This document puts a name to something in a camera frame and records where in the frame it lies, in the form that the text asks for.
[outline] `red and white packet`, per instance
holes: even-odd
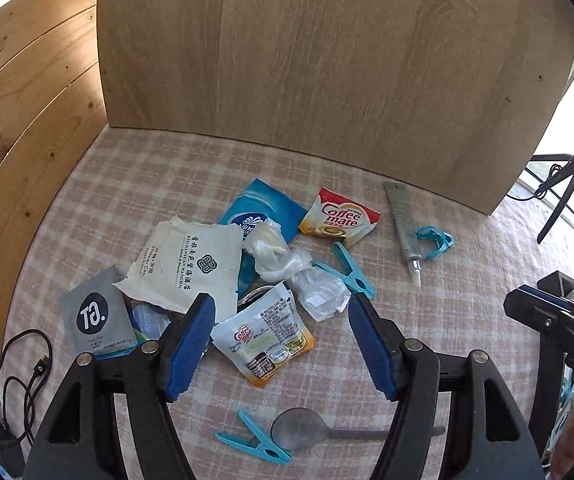
[[[350,248],[373,231],[379,219],[379,212],[323,187],[298,227],[307,235],[340,239]]]

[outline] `table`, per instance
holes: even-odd
[[[410,188],[414,217],[451,233],[456,244],[423,269],[413,287],[394,235],[385,177],[323,160],[236,140],[107,127],[58,193],[33,240],[18,280],[4,339],[27,328],[44,330],[54,345],[51,377],[37,402],[38,428],[74,356],[68,352],[60,295],[118,263],[126,270],[154,225],[177,214],[215,222],[241,189],[260,178],[308,208],[321,186],[381,211],[378,227],[352,249],[376,287],[374,306],[406,336],[433,351],[466,355],[487,351],[526,418],[538,368],[538,334],[507,318],[505,294],[554,270],[574,278],[574,230],[558,221],[542,245],[536,234],[550,210],[537,201],[505,199],[487,217],[430,192]],[[334,264],[331,244],[298,235],[294,244]],[[184,451],[198,480],[337,479],[369,477],[382,443],[326,441],[297,452],[288,466],[247,456],[216,441],[217,431],[244,434],[235,410],[246,408],[267,430],[283,410],[306,406],[332,427],[382,430],[395,406],[376,391],[353,338],[346,313],[315,323],[315,348],[256,388],[217,351],[207,354],[186,394],[170,407]],[[28,378],[44,348],[38,338],[18,343],[5,374]],[[10,388],[12,428],[21,427],[22,394]],[[116,411],[130,479],[142,477],[128,428],[126,402]],[[448,394],[440,394],[437,424],[448,422]],[[445,436],[433,439],[425,478],[440,470]]]

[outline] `gray spoon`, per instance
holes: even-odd
[[[444,432],[445,427],[438,426],[433,428],[432,436]],[[388,434],[388,431],[333,430],[308,408],[291,408],[278,415],[272,424],[272,440],[287,451],[305,449],[327,438],[385,440]]]

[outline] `clothespin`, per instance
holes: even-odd
[[[338,272],[337,270],[322,262],[314,262],[313,266],[326,270],[336,278],[340,278],[350,291],[363,292],[369,299],[373,298],[376,290],[373,288],[373,285],[369,283],[369,280],[365,278],[364,274],[362,273],[362,269],[347,252],[347,249],[344,248],[344,245],[342,245],[340,242],[335,242],[334,252],[336,253],[336,256],[338,256],[338,259],[340,260],[342,268],[346,274]]]
[[[449,233],[438,231],[435,227],[423,227],[416,231],[416,237],[419,240],[433,240],[436,242],[436,250],[427,254],[425,260],[433,260],[440,256],[444,251],[449,249],[456,241]]]
[[[255,420],[243,409],[236,410],[246,427],[254,434],[251,441],[246,441],[238,436],[228,433],[216,433],[216,438],[223,444],[234,447],[243,453],[247,453],[275,464],[286,465],[291,461],[291,455],[277,446],[272,438],[266,434]]]

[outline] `blue tissue packet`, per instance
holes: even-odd
[[[289,243],[298,232],[298,226],[305,214],[307,210],[300,204],[256,178],[238,195],[218,223],[238,224],[243,229],[243,238],[247,238],[256,225],[271,218],[280,224],[282,236]],[[254,263],[253,256],[243,252],[238,274],[238,298],[243,297],[258,277]]]

